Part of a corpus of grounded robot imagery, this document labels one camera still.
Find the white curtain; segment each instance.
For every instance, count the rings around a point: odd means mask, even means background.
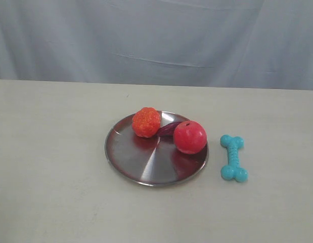
[[[313,90],[313,0],[0,0],[0,78]]]

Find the metal plate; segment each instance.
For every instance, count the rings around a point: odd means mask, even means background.
[[[166,111],[161,126],[187,118]],[[119,121],[109,132],[105,151],[109,163],[122,175],[147,186],[166,186],[186,181],[204,168],[208,144],[194,155],[179,152],[172,137],[141,138],[131,128],[134,114]]]

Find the toy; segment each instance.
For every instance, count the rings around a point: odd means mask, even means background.
[[[238,158],[238,149],[244,146],[244,140],[241,137],[231,137],[223,135],[220,139],[220,144],[227,148],[228,165],[223,166],[220,173],[225,180],[235,179],[238,182],[244,182],[248,179],[246,169],[240,167]]]

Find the bone-shaped toy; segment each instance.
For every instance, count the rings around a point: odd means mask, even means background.
[[[244,140],[241,137],[231,137],[223,135],[220,144],[227,148],[228,165],[222,167],[220,173],[225,180],[235,179],[238,182],[244,182],[248,179],[248,172],[240,167],[238,158],[238,149],[244,146]]]

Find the textured orange ball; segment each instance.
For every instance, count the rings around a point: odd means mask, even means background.
[[[131,127],[139,137],[153,137],[161,127],[161,115],[154,108],[144,107],[133,116]]]

